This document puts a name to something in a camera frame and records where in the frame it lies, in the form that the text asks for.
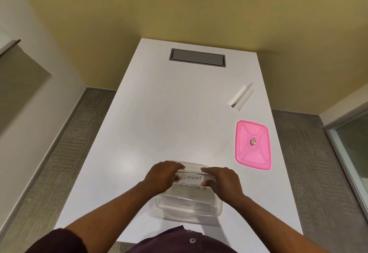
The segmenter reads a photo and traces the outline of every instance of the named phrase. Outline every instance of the pink lid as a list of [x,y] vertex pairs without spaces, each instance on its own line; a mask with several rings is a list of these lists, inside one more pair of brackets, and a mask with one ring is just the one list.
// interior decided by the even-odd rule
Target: pink lid
[[271,145],[268,128],[251,121],[238,121],[235,159],[245,166],[269,170],[271,168]]

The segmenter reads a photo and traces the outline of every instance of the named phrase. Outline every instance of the person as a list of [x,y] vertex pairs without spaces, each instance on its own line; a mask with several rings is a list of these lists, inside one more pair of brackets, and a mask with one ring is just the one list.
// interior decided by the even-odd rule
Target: person
[[[155,164],[145,179],[124,194],[77,219],[64,229],[56,229],[36,241],[26,253],[106,253],[138,211],[154,196],[168,190],[181,163]],[[225,203],[232,206],[254,230],[271,253],[327,252],[298,233],[243,194],[236,172],[228,168],[202,168],[216,181],[204,181]],[[235,253],[224,243],[183,226],[145,239],[129,253],[208,252]]]

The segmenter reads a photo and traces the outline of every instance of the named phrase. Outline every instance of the person's left arm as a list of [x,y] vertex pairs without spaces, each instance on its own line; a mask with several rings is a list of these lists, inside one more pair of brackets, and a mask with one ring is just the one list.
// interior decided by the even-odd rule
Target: person's left arm
[[154,196],[172,186],[184,166],[165,161],[154,165],[145,179],[129,191],[77,219],[66,229],[79,236],[88,253],[105,253],[113,246],[138,211]]

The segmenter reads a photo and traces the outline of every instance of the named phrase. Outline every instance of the hand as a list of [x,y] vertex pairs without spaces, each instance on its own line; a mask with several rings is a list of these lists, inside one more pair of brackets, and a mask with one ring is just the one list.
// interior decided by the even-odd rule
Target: hand
[[153,165],[142,183],[153,192],[154,196],[159,195],[168,190],[175,180],[180,180],[180,176],[175,173],[184,168],[183,164],[174,161],[159,162]]
[[216,182],[211,180],[203,181],[202,186],[211,187],[214,193],[225,203],[232,205],[244,195],[239,176],[233,170],[219,167],[201,168],[201,170],[216,178]]

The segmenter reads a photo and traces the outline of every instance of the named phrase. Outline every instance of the person's left hand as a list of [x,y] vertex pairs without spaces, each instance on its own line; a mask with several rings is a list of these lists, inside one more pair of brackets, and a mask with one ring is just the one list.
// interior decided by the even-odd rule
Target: person's left hand
[[184,168],[183,164],[174,161],[159,162],[153,165],[142,183],[154,195],[161,194],[168,190],[175,180],[180,180],[180,176],[175,173],[177,170]]

